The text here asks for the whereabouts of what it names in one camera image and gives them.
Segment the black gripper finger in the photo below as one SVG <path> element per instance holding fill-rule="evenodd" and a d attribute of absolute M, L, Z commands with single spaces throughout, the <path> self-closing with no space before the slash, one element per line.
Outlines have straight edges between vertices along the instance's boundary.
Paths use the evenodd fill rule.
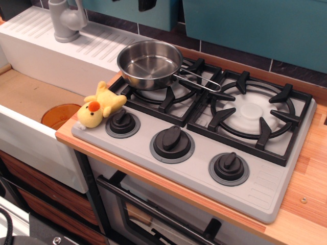
<path fill-rule="evenodd" d="M 138 0 L 138 10 L 145 12 L 156 6 L 156 0 Z"/>

